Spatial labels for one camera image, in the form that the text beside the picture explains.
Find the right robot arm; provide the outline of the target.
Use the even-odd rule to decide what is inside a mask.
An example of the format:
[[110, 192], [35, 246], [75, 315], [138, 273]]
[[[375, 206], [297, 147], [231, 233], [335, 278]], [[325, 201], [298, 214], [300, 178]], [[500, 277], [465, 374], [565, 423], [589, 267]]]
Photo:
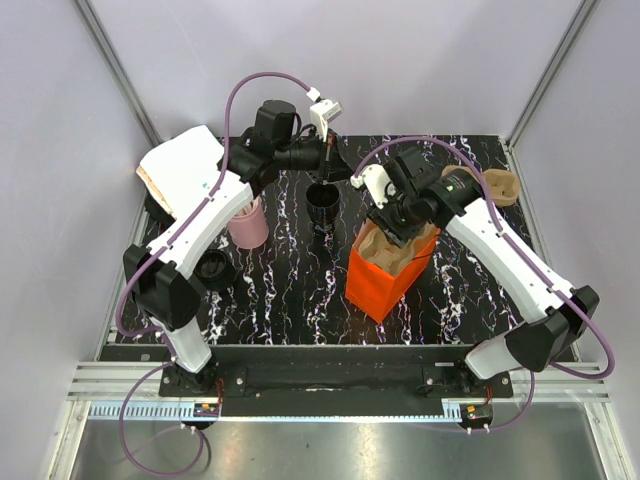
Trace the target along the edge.
[[479, 343], [454, 371], [463, 395], [480, 394], [503, 371], [545, 370], [585, 333], [598, 294], [546, 265], [491, 204], [472, 169], [440, 173], [409, 149], [383, 165], [359, 167], [351, 184], [368, 191], [370, 219], [396, 246], [406, 246], [427, 223], [440, 228], [471, 251], [517, 307], [521, 324]]

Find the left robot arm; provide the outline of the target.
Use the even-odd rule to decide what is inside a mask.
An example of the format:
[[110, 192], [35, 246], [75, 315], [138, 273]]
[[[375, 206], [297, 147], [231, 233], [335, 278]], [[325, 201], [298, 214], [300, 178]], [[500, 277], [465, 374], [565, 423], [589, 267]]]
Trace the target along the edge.
[[172, 363], [183, 369], [181, 384], [193, 395], [208, 394], [216, 382], [216, 372], [208, 366], [212, 353], [196, 321], [201, 293], [191, 277], [198, 262], [231, 219], [280, 172], [329, 176], [334, 135], [329, 124], [341, 111], [335, 100], [316, 100], [310, 107], [313, 132], [300, 138], [303, 127], [296, 108], [267, 100], [237, 142], [220, 143], [206, 126], [198, 126], [154, 149], [155, 155], [187, 154], [184, 163], [199, 169], [194, 190], [202, 197], [188, 216], [176, 219], [148, 246], [132, 245], [125, 251], [124, 295], [149, 314], [151, 331], [163, 335]]

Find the orange paper bag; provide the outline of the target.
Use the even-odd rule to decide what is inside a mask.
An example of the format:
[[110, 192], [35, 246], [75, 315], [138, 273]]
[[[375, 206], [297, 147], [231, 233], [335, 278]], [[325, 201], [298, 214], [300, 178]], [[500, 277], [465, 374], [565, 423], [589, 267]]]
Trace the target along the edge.
[[377, 323], [382, 323], [401, 297], [426, 269], [434, 252], [440, 229], [434, 227], [419, 255], [397, 276], [365, 261], [357, 252], [364, 236], [376, 226], [370, 220], [361, 226], [349, 256], [345, 297]]

